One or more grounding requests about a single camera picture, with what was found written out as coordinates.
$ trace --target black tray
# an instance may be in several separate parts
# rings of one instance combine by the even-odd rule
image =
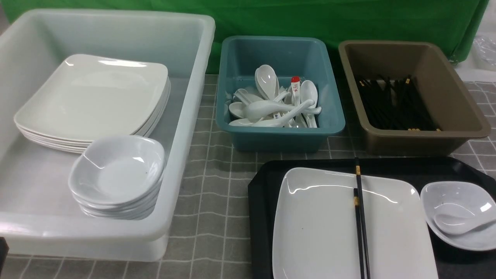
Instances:
[[[466,181],[496,197],[496,181],[449,157],[360,159],[363,175],[399,179],[417,191],[430,182]],[[251,233],[251,269],[254,279],[271,279],[272,232],[281,182],[294,167],[353,173],[353,159],[271,161],[264,164],[248,186]],[[429,229],[439,279],[496,279],[496,251],[470,252],[444,243]]]

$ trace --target chopstick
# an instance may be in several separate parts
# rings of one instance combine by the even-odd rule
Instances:
[[[361,242],[363,242],[363,250],[365,252],[365,269],[366,269],[365,271],[367,274],[367,279],[371,279],[371,272],[369,268],[370,266],[369,249],[367,244],[367,230],[365,226],[364,195],[362,192],[362,176],[360,172],[360,162],[358,160],[358,157],[355,157],[355,174],[357,177],[357,188],[353,190],[353,196],[355,200],[355,216],[357,215],[357,209],[359,209],[359,216],[356,216],[356,218],[357,218],[357,237],[359,243],[358,247],[360,251],[360,273],[362,276],[361,278],[364,279],[363,252],[362,252],[362,244],[361,244]]]
[[[362,226],[360,222],[360,202],[358,201],[358,189],[353,189],[353,200],[355,201],[355,220],[357,221],[357,240],[358,240],[358,251],[360,256],[360,278],[365,279],[364,273],[364,250],[362,247]]]

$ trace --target green cloth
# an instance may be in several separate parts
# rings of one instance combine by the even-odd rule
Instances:
[[[208,73],[234,35],[314,37],[331,51],[350,39],[427,41],[466,59],[489,0],[2,0],[12,22],[35,8],[106,8],[207,14],[216,32]]]

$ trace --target gray table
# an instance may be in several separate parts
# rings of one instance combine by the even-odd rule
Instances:
[[[278,159],[371,157],[360,141],[350,98],[343,97],[347,128],[317,153],[240,153],[215,124],[216,75],[208,75],[167,252],[154,263],[9,256],[2,279],[245,279],[250,273],[247,185],[265,162]],[[467,83],[492,133],[471,140],[453,157],[496,177],[496,86]]]

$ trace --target teal plastic bin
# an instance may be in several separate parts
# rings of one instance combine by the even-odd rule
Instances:
[[[255,70],[271,65],[280,86],[288,87],[298,75],[318,89],[316,116],[319,128],[267,128],[229,126],[229,104],[238,88],[255,87]],[[238,151],[316,152],[328,136],[341,132],[345,118],[324,43],[314,38],[234,36],[222,43],[217,87],[216,122],[229,132]]]

